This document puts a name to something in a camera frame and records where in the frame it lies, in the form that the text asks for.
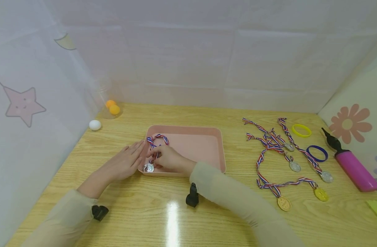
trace pink star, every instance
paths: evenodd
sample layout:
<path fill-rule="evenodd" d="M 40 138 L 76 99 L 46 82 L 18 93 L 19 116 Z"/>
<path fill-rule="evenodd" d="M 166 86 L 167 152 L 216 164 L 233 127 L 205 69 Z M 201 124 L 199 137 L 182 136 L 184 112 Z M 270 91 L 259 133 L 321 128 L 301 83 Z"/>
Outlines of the pink star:
<path fill-rule="evenodd" d="M 10 100 L 10 106 L 6 112 L 7 117 L 20 117 L 22 121 L 30 127 L 32 125 L 32 115 L 46 111 L 44 107 L 36 102 L 36 91 L 34 87 L 22 93 L 6 86 L 4 86 L 3 89 Z"/>

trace pink tray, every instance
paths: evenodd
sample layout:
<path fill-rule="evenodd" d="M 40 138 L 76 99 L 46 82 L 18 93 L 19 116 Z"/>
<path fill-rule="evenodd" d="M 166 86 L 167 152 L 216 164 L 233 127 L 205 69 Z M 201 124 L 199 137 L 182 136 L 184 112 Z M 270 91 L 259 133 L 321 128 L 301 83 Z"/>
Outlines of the pink tray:
<path fill-rule="evenodd" d="M 168 126 L 153 125 L 147 130 L 146 137 L 155 136 L 157 134 L 165 135 L 169 140 L 169 145 L 178 153 L 193 161 L 204 161 L 207 164 L 219 169 L 225 173 L 225 157 L 223 148 L 223 138 L 221 131 L 217 128 L 206 127 L 184 127 L 184 126 Z M 165 145 L 162 138 L 154 141 Z M 183 174 L 166 171 L 164 168 L 155 168 L 154 172 L 143 172 L 145 164 L 149 163 L 150 158 L 146 158 L 147 152 L 150 150 L 150 144 L 146 142 L 141 156 L 144 162 L 140 164 L 138 170 L 148 176 L 164 176 L 164 177 L 183 177 Z"/>

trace rubber wristband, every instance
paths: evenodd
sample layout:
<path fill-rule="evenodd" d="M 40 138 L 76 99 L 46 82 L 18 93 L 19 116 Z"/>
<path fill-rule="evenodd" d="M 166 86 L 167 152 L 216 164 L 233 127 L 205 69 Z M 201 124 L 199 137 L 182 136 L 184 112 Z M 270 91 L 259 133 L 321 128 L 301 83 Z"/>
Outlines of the rubber wristband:
<path fill-rule="evenodd" d="M 306 131 L 308 132 L 308 134 L 307 134 L 307 135 L 303 135 L 303 134 L 301 134 L 301 133 L 298 133 L 298 132 L 295 130 L 295 127 L 301 127 L 301 128 L 303 128 L 304 130 L 306 130 Z M 310 128 L 306 127 L 305 125 L 295 124 L 295 125 L 293 125 L 292 129 L 293 129 L 293 133 L 296 134 L 296 135 L 299 136 L 299 137 L 304 137 L 304 138 L 306 138 L 306 137 L 309 137 L 309 136 L 311 135 L 311 130 L 310 130 Z"/>
<path fill-rule="evenodd" d="M 324 158 L 323 160 L 319 160 L 318 158 L 316 158 L 315 156 L 313 156 L 313 155 L 310 153 L 310 151 L 309 151 L 310 148 L 316 148 L 316 149 L 319 149 L 320 151 L 323 152 L 325 158 Z M 317 162 L 324 162 L 324 161 L 326 161 L 326 160 L 328 159 L 328 153 L 327 153 L 327 151 L 326 151 L 324 148 L 321 148 L 320 146 L 310 145 L 310 146 L 308 146 L 308 148 L 306 149 L 306 151 L 307 151 L 307 152 L 308 152 L 308 153 L 314 158 L 314 160 L 317 161 Z"/>

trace left hand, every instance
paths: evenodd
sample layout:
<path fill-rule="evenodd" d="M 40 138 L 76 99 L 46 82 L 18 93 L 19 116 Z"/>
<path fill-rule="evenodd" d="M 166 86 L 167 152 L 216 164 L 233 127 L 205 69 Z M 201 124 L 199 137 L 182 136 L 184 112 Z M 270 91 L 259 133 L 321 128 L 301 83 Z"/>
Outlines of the left hand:
<path fill-rule="evenodd" d="M 135 173 L 142 162 L 139 155 L 144 148 L 144 140 L 124 147 L 119 153 L 109 159 L 99 170 L 108 174 L 111 181 L 124 180 Z"/>

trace red white blue ribbon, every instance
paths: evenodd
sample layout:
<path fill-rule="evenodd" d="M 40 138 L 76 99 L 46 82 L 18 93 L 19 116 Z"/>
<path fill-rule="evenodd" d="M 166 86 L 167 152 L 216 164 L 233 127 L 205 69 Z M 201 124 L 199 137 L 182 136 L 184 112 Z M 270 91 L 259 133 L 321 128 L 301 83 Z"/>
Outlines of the red white blue ribbon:
<path fill-rule="evenodd" d="M 150 143 L 150 146 L 151 146 L 150 150 L 157 147 L 157 145 L 154 144 L 154 140 L 158 139 L 158 138 L 163 138 L 165 144 L 169 146 L 168 138 L 166 136 L 162 135 L 162 134 L 157 134 L 154 137 L 149 136 L 149 137 L 146 138 L 147 142 Z M 157 159 L 159 156 L 160 156 L 159 152 L 153 154 L 152 159 L 150 159 L 149 163 L 152 164 L 154 162 L 154 160 Z"/>
<path fill-rule="evenodd" d="M 284 144 L 285 144 L 285 141 L 280 137 L 280 135 L 279 136 L 276 135 L 274 129 L 272 129 L 271 131 L 268 132 L 267 130 L 265 130 L 260 125 L 254 123 L 254 122 L 252 122 L 248 119 L 243 118 L 242 120 L 245 121 L 245 124 L 250 123 L 250 124 L 255 125 L 259 130 L 261 130 L 264 133 L 263 139 L 257 138 L 255 136 L 251 135 L 250 133 L 246 133 L 246 136 L 248 137 L 248 139 L 247 139 L 248 141 L 251 140 L 251 139 L 259 140 L 266 147 L 261 152 L 261 154 L 258 157 L 257 162 L 256 162 L 256 172 L 257 172 L 257 175 L 259 177 L 259 179 L 257 179 L 257 185 L 260 189 L 270 189 L 271 192 L 275 195 L 275 197 L 279 198 L 279 197 L 282 196 L 279 187 L 285 187 L 287 185 L 299 185 L 301 182 L 307 182 L 313 189 L 318 188 L 318 185 L 316 184 L 316 182 L 312 179 L 307 178 L 307 177 L 300 177 L 296 181 L 289 181 L 289 182 L 282 183 L 282 184 L 272 184 L 263 175 L 261 175 L 261 173 L 259 171 L 260 164 L 261 164 L 261 162 L 264 161 L 264 153 L 267 150 L 274 149 L 278 153 L 284 154 L 285 159 L 287 161 L 293 161 L 293 157 L 290 156 L 290 158 L 289 158 L 287 156 L 287 154 L 285 153 L 285 151 L 282 149 Z"/>
<path fill-rule="evenodd" d="M 287 118 L 284 118 L 284 117 L 280 117 L 278 118 L 278 123 L 279 125 L 283 128 L 284 130 L 284 133 L 287 135 L 288 137 L 288 140 L 290 141 L 290 143 L 292 145 L 294 145 L 297 150 L 299 150 L 305 157 L 306 159 L 308 159 L 309 163 L 311 164 L 311 166 L 313 167 L 313 169 L 319 174 L 319 176 L 321 177 L 321 174 L 323 173 L 323 170 L 320 168 L 318 162 L 313 159 L 313 157 L 308 153 L 306 152 L 305 150 L 301 149 L 293 140 L 293 137 L 291 136 L 290 132 L 288 131 L 288 128 L 286 126 L 286 120 Z"/>

